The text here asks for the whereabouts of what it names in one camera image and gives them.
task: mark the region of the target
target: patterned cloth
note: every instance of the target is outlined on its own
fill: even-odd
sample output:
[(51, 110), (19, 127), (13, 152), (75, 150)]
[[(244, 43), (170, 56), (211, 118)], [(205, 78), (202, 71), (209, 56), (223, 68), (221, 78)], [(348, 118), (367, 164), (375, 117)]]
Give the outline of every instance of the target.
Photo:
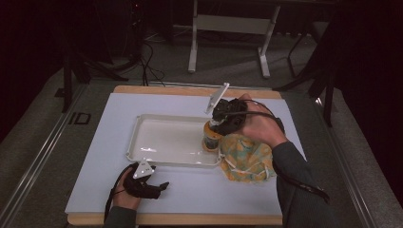
[(270, 146), (239, 135), (221, 138), (221, 169), (231, 181), (260, 182), (276, 175)]

